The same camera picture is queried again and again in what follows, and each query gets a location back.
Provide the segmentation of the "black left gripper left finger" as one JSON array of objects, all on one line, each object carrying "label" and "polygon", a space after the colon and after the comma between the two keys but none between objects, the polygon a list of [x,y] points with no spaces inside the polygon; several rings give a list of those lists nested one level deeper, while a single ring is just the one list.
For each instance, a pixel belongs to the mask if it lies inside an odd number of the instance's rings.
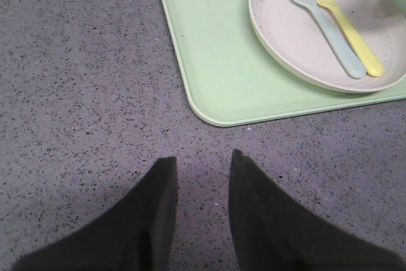
[{"label": "black left gripper left finger", "polygon": [[160,158],[107,212],[14,270],[167,270],[176,205],[176,158]]}]

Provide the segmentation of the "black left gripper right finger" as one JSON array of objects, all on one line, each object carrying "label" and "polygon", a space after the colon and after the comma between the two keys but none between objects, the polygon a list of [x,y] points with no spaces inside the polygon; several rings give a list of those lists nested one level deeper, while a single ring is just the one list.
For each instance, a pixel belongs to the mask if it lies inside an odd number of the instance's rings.
[{"label": "black left gripper right finger", "polygon": [[229,219],[241,270],[405,270],[394,252],[308,211],[239,150],[230,166]]}]

